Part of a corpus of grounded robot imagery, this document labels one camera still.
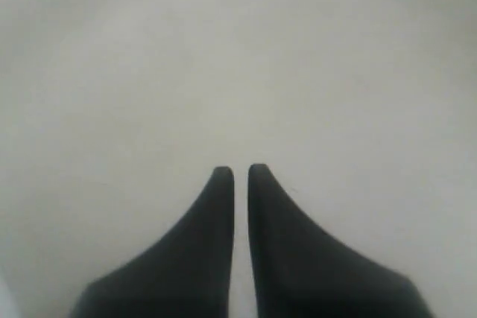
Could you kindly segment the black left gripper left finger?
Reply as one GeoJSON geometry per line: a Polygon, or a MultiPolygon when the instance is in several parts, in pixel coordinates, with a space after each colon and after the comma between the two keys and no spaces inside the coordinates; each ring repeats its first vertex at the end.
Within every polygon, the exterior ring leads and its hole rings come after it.
{"type": "Polygon", "coordinates": [[[71,317],[227,317],[234,214],[233,172],[217,167],[163,238],[89,284],[71,317]]]}

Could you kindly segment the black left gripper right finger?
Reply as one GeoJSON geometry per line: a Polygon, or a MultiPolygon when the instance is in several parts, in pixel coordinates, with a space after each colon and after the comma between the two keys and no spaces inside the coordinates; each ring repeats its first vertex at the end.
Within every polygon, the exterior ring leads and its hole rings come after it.
{"type": "Polygon", "coordinates": [[[432,317],[411,280],[323,230],[265,164],[248,171],[247,220],[259,317],[432,317]]]}

